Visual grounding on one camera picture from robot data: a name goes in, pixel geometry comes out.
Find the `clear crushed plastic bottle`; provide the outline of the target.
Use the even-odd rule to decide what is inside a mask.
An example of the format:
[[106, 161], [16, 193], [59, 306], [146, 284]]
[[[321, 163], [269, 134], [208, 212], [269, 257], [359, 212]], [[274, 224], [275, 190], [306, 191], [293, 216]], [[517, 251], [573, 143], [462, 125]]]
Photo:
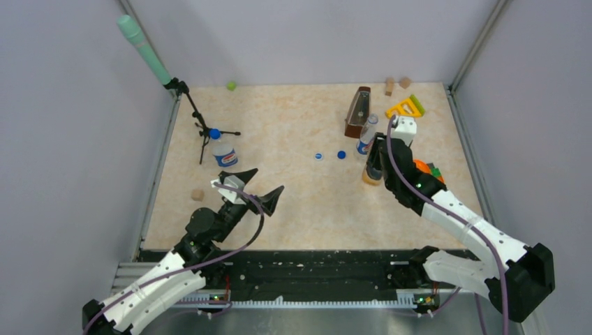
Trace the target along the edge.
[[376, 133], [379, 118], [377, 114], [371, 113], [360, 133], [359, 140], [356, 145], [356, 150], [361, 155], [367, 155], [371, 149], [373, 138]]

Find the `blue labelled white jar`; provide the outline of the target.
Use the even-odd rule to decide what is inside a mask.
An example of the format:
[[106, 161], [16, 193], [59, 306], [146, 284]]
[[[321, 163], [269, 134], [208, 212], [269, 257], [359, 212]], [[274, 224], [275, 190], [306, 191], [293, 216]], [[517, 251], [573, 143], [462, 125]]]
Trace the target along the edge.
[[238, 156], [233, 145], [225, 142], [216, 142], [212, 148], [212, 155], [219, 167], [227, 168], [238, 163]]

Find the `orange juice bottle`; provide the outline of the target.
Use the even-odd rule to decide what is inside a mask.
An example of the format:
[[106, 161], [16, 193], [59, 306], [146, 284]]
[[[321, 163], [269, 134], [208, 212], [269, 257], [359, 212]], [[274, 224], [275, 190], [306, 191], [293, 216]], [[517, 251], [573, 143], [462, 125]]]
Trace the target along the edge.
[[362, 171], [362, 181], [371, 186], [378, 186], [382, 183], [383, 169], [380, 163], [366, 162]]

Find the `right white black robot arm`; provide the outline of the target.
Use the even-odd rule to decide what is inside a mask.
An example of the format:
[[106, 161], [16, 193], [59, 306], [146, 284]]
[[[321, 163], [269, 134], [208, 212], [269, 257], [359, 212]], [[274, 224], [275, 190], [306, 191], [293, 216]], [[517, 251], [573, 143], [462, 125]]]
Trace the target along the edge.
[[525, 321], [554, 291], [551, 250], [509, 236], [469, 209], [443, 182], [416, 166], [403, 140], [376, 133], [367, 164], [381, 172], [385, 188], [402, 206], [439, 225], [476, 256], [469, 260], [425, 246], [409, 269], [414, 285], [427, 288], [438, 281], [469, 290], [513, 322]]

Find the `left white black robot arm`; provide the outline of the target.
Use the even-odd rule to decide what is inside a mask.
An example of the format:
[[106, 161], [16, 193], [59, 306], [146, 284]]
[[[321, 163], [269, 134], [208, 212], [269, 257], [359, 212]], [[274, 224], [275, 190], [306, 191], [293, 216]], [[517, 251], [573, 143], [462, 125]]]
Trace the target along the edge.
[[[204, 287], [220, 286], [224, 270], [217, 264], [255, 242], [285, 189], [279, 186], [263, 196], [246, 193], [245, 186], [257, 172], [256, 168], [220, 172], [210, 182], [223, 198], [220, 209], [196, 209], [185, 235], [147, 273], [103, 301], [86, 303], [82, 308], [83, 334], [141, 334], [181, 298]], [[248, 211], [259, 217], [253, 236], [238, 249], [217, 255], [217, 244], [226, 240]]]

